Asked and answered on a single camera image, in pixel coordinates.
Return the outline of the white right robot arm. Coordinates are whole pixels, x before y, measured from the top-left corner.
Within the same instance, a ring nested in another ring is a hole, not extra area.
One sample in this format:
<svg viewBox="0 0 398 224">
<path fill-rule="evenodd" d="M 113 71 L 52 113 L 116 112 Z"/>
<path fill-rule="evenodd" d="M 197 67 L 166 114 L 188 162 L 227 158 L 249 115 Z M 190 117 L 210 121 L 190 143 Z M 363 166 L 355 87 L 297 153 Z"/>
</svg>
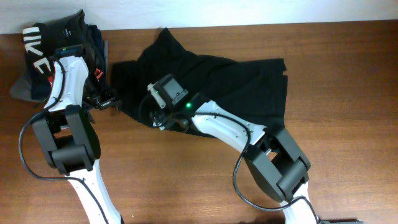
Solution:
<svg viewBox="0 0 398 224">
<path fill-rule="evenodd" d="M 264 126 L 246 121 L 221 108 L 201 94 L 184 93 L 171 98 L 159 90 L 148 93 L 158 104 L 152 112 L 153 125 L 166 129 L 179 124 L 184 129 L 217 138 L 240 155 L 233 171 L 233 187 L 248 205 L 265 212 L 281 211 L 286 223 L 319 223 L 308 195 L 311 164 L 284 126 Z M 264 207 L 250 201 L 238 187 L 238 170 L 246 163 L 257 186 L 278 207 Z"/>
</svg>

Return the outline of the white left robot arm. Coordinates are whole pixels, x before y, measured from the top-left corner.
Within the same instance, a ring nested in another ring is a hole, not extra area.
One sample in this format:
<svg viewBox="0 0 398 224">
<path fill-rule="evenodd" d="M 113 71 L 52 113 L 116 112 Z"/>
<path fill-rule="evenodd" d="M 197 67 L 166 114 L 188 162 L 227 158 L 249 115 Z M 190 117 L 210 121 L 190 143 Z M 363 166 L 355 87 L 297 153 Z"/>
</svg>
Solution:
<svg viewBox="0 0 398 224">
<path fill-rule="evenodd" d="M 88 44 L 62 47 L 51 59 L 52 91 L 30 121 L 45 160 L 71 184 L 90 223 L 123 223 L 101 176 L 101 146 L 83 104 L 95 51 Z"/>
</svg>

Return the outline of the black t-shirt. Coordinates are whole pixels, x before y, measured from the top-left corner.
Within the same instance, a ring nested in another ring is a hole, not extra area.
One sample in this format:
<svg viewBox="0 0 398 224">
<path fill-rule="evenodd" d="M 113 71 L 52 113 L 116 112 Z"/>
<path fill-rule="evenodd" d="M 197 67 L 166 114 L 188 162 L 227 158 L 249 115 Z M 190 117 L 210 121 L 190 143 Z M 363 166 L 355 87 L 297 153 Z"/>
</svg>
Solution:
<svg viewBox="0 0 398 224">
<path fill-rule="evenodd" d="M 283 126 L 288 78 L 281 58 L 237 62 L 187 51 L 164 28 L 137 60 L 115 63 L 111 86 L 121 110 L 151 126 L 149 114 L 159 106 L 148 99 L 147 86 L 172 74 L 192 95 L 202 93 L 224 110 L 251 123 Z"/>
</svg>

